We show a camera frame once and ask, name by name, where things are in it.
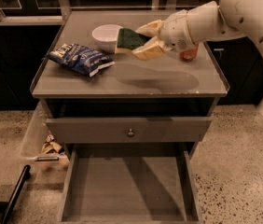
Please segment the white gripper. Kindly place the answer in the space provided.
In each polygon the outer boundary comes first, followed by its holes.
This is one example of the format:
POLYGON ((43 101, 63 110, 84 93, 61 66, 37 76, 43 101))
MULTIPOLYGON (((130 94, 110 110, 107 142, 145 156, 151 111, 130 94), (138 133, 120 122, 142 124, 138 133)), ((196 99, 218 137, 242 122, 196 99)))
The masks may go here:
POLYGON ((140 35, 152 37, 143 46, 134 49, 131 54, 142 61, 164 56, 167 51, 182 52, 193 49, 195 42, 188 28, 188 12, 180 10, 165 21, 156 20, 136 29, 140 35))

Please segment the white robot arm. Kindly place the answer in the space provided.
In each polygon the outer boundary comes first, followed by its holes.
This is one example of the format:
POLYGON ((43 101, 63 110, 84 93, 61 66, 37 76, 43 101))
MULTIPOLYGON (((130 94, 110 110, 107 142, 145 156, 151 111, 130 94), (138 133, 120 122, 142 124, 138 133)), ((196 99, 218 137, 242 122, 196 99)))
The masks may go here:
MULTIPOLYGON (((165 20, 152 21, 137 29, 150 38, 132 54, 140 60, 161 57, 168 50, 194 48, 205 41, 248 37, 263 58, 263 0, 219 0, 191 10, 181 10, 165 20)), ((257 106, 263 116, 263 98, 257 106)))

